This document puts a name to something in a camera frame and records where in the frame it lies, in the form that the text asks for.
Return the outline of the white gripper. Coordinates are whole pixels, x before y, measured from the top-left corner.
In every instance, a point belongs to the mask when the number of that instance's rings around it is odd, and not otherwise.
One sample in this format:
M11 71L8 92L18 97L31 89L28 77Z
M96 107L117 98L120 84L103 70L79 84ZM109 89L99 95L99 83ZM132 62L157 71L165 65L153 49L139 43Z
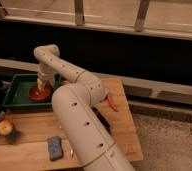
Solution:
M49 83L51 86L55 84L54 70L47 65L40 65L38 67L37 86L39 91L44 91L45 84Z

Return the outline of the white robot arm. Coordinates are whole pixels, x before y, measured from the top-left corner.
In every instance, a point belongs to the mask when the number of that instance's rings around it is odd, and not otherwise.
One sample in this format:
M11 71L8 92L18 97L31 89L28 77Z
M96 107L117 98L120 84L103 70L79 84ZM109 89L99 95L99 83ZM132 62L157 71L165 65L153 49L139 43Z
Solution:
M99 121L92 107L108 90L93 73L60 58L56 45L38 46L38 76L50 81L55 72L69 81L52 95L52 109L85 171L135 171Z

